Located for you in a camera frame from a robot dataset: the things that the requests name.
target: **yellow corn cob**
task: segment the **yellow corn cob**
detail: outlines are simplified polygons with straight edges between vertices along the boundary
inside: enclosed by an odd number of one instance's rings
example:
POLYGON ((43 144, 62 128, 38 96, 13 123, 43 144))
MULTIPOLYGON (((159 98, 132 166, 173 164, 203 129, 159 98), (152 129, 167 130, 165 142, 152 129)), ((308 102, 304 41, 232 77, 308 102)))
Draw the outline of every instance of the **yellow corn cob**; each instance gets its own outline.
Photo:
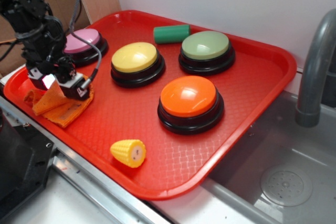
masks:
POLYGON ((139 167, 146 157, 145 145, 137 139, 117 141, 110 152, 116 160, 132 168, 139 167))

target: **orange towel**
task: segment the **orange towel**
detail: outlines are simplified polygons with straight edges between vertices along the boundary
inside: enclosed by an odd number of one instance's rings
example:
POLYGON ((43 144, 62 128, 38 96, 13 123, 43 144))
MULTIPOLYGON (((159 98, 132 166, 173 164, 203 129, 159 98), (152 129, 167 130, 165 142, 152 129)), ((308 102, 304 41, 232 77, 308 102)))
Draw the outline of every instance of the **orange towel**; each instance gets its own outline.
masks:
POLYGON ((93 100, 93 86, 90 84, 89 98, 78 101, 64 96, 57 81, 48 91, 30 90, 24 101, 33 107, 35 115, 42 115, 62 128, 73 122, 93 100))

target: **orange tray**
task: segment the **orange tray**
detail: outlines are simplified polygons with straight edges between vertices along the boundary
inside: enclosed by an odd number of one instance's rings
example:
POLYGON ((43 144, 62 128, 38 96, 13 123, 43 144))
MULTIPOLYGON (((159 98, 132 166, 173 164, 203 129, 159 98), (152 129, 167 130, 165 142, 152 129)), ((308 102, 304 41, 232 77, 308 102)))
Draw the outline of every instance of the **orange tray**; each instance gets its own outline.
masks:
MULTIPOLYGON (((93 82, 94 100, 66 129, 35 116, 23 102, 34 88, 26 69, 7 82, 6 97, 130 193, 146 200, 163 200, 199 185, 219 160, 247 131, 296 74, 296 62, 283 49, 227 34, 236 50, 236 62, 227 71, 207 77, 219 90, 225 115, 211 130, 196 135, 167 131, 157 116, 159 97, 171 80, 185 76, 179 68, 181 43, 156 45, 153 28, 182 23, 134 10, 122 11, 95 22, 108 41, 109 51, 93 82), (120 47, 138 41, 154 44, 165 59, 166 71, 154 83, 136 89, 117 86, 110 76, 111 57, 120 47), (139 168, 116 161, 110 146, 138 138, 147 156, 139 168)), ((192 33, 206 30, 191 26, 192 33)), ((78 68, 90 75, 95 63, 78 68)))

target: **orange button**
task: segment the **orange button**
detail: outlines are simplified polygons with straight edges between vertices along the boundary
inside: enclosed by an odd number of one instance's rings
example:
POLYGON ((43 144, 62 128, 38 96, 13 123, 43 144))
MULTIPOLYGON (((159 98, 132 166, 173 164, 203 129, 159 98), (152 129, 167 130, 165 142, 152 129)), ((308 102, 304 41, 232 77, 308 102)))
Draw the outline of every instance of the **orange button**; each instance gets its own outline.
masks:
POLYGON ((215 104, 216 88, 204 77, 184 76, 168 83, 160 99, 169 114, 189 118, 205 113, 215 104))

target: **sink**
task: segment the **sink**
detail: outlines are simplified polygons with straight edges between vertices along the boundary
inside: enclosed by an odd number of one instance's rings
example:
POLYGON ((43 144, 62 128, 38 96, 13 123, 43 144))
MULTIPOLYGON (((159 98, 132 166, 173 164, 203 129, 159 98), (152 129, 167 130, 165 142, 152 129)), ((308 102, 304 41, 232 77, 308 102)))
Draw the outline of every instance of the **sink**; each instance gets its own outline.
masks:
POLYGON ((280 223, 335 223, 336 111, 319 125, 295 122, 297 97, 284 91, 209 174, 280 223))

